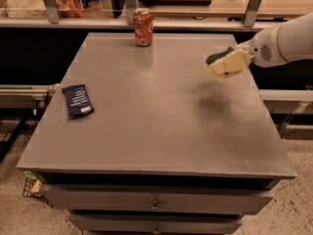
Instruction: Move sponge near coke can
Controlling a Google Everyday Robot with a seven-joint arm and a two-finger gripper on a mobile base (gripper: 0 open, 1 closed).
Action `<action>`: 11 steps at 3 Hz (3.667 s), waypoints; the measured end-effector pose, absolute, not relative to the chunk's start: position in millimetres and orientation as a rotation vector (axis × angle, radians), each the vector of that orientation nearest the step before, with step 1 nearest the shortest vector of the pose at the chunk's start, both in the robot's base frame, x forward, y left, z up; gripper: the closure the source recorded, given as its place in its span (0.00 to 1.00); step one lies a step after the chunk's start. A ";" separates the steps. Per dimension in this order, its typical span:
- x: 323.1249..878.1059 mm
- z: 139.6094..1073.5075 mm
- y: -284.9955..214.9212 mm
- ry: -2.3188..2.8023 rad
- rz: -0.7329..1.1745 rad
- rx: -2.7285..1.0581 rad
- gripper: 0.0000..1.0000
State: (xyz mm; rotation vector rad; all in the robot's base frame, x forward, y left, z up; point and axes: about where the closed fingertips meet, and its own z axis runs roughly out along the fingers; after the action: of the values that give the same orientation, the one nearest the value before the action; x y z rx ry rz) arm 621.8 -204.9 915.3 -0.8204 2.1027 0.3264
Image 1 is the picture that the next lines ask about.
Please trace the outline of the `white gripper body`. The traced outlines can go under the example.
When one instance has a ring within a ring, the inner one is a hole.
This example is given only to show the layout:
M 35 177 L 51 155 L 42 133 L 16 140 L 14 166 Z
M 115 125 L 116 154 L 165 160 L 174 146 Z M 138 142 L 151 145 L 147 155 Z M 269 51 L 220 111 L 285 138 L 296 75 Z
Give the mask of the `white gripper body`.
M 249 41 L 248 46 L 254 56 L 253 62 L 257 66 L 272 68 L 288 62 L 280 50 L 280 29 L 279 25 L 265 28 Z

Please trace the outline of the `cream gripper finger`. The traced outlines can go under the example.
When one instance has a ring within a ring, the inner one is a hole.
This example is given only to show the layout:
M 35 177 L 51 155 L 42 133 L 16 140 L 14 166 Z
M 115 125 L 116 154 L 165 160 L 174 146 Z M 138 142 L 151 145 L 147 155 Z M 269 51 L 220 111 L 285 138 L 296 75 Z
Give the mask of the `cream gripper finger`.
M 245 42 L 242 42 L 242 43 L 240 43 L 240 44 L 237 44 L 236 46 L 235 46 L 235 49 L 248 49 L 249 48 L 249 40 L 248 41 L 245 41 Z
M 228 54 L 225 58 L 227 67 L 231 71 L 238 71 L 241 73 L 247 69 L 253 61 L 253 55 L 247 49 L 234 49 L 234 51 Z

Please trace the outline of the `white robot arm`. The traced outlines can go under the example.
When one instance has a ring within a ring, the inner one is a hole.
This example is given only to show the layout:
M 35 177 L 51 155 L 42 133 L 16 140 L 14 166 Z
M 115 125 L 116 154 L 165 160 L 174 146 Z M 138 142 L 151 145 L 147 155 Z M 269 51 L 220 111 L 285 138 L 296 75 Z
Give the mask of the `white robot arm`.
M 206 58 L 203 68 L 217 80 L 237 75 L 256 64 L 273 68 L 313 59 L 313 14 L 257 32 L 250 40 Z

